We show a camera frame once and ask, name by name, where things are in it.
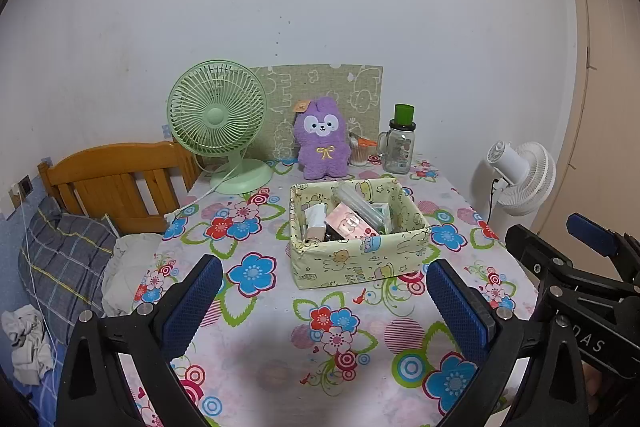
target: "yellow bow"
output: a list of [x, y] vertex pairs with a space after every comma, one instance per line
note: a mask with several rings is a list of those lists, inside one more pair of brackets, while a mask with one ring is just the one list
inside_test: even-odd
[[335, 151], [335, 147], [333, 145], [330, 145], [329, 147], [318, 147], [316, 149], [316, 152], [322, 153], [322, 158], [320, 158], [321, 160], [324, 160], [325, 158], [332, 159], [329, 153], [333, 151]]

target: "wooden door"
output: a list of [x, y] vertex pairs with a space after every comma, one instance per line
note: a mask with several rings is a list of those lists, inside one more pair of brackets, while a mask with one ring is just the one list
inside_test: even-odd
[[578, 65], [586, 69], [578, 71], [586, 79], [584, 103], [575, 138], [565, 137], [566, 174], [538, 225], [540, 237], [576, 267], [618, 279], [608, 259], [567, 233], [566, 218], [579, 212], [640, 238], [640, 2], [576, 1], [586, 7], [586, 20], [578, 21], [588, 33], [586, 60]]

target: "fan stand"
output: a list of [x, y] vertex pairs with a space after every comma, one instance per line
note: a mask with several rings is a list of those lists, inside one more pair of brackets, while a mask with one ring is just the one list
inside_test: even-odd
[[[231, 169], [235, 172], [225, 179]], [[251, 192], [269, 183], [273, 171], [265, 162], [253, 158], [242, 158], [239, 152], [229, 154], [229, 161], [211, 174], [211, 188], [219, 194], [229, 196]]]

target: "plush toy eye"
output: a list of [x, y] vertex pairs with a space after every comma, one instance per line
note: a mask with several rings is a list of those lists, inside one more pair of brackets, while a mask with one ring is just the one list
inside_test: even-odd
[[314, 129], [318, 126], [318, 118], [314, 117], [312, 114], [305, 117], [305, 131], [314, 133]]
[[339, 127], [338, 117], [336, 117], [334, 114], [328, 114], [326, 115], [326, 117], [324, 117], [324, 124], [332, 131], [335, 131]]

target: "blue textured pad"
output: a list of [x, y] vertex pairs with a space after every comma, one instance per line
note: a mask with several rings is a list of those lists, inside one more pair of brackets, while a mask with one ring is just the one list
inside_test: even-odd
[[184, 355], [209, 310], [222, 281], [222, 264], [211, 259], [162, 326], [161, 351], [165, 360]]
[[567, 217], [566, 231], [604, 257], [612, 257], [618, 253], [615, 236], [581, 214]]
[[481, 365], [489, 353], [486, 325], [438, 262], [429, 265], [427, 289], [464, 357]]

